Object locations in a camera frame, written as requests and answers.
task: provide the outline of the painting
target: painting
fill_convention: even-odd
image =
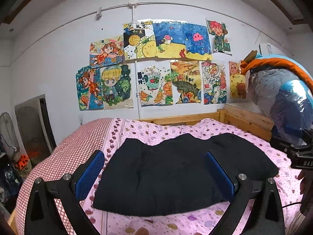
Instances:
[[[228,34],[226,25],[224,23],[218,23],[216,21],[207,20],[209,33],[215,35],[214,37],[214,49],[215,52],[221,52],[231,54],[230,44],[228,39],[225,37]]]
[[[123,36],[99,40],[90,44],[90,66],[109,66],[125,61]]]
[[[103,109],[100,68],[84,67],[76,74],[80,110]]]
[[[101,68],[104,109],[134,107],[131,95],[131,78],[128,64]]]
[[[201,75],[199,61],[171,60],[172,83],[180,93],[179,103],[201,102]]]
[[[202,62],[201,67],[204,104],[226,103],[225,66],[219,63]]]
[[[182,23],[186,45],[186,58],[195,60],[212,60],[208,29],[190,23]]]
[[[185,58],[186,45],[181,22],[153,23],[159,58]]]
[[[123,25],[125,59],[155,57],[157,46],[152,21]]]
[[[138,72],[142,107],[173,105],[171,69],[169,66],[145,67]]]
[[[230,97],[246,99],[246,78],[241,75],[240,66],[236,62],[229,61],[229,82],[230,82]]]

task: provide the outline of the bed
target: bed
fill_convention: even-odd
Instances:
[[[38,164],[22,185],[16,211],[9,224],[15,227],[16,234],[24,234],[24,219],[28,197],[35,178],[44,180],[59,179],[65,173],[72,173],[84,163],[94,150],[100,149],[105,154],[105,165],[93,188],[81,206],[90,221],[101,235],[118,234],[209,234],[228,207],[228,202],[221,202],[205,209],[189,213],[164,217],[129,217],[93,208],[94,193],[101,179],[101,174],[126,138],[136,138],[148,145],[156,145],[164,140],[190,133],[196,138],[208,139],[213,135],[229,132],[236,134],[258,146],[279,167],[275,181],[280,193],[282,205],[301,200],[300,182],[296,179],[299,170],[290,168],[286,155],[270,147],[268,143],[273,126],[270,119],[259,114],[231,105],[213,113],[154,118],[144,120],[104,118],[91,121],[63,140],[54,153]],[[61,219],[70,235],[75,234],[60,203],[55,200]],[[250,200],[245,213],[234,234],[240,234],[253,206]],[[284,208],[286,230],[293,226],[299,214],[299,204]]]

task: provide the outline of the blue gripper pad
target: blue gripper pad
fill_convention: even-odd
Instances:
[[[91,190],[96,178],[98,177],[101,169],[104,166],[104,154],[102,151],[99,151],[93,160],[88,159],[85,164],[90,163],[82,176],[77,180],[75,186],[75,198],[79,201],[86,199],[89,191]]]
[[[224,200],[232,202],[235,198],[233,182],[210,151],[206,152],[204,157],[206,168],[222,193]]]

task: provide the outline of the boy with blonde hair drawing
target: boy with blonde hair drawing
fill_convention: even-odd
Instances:
[[[119,65],[112,65],[105,67],[101,79],[102,82],[107,86],[106,91],[103,92],[104,98],[106,101],[114,100],[118,93],[115,88],[115,84],[122,77],[122,67]]]

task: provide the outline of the fan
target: fan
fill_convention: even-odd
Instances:
[[[17,153],[19,153],[20,147],[18,145],[11,117],[6,112],[2,113],[0,116],[0,137],[4,144],[7,156],[13,162],[17,162],[19,158]]]

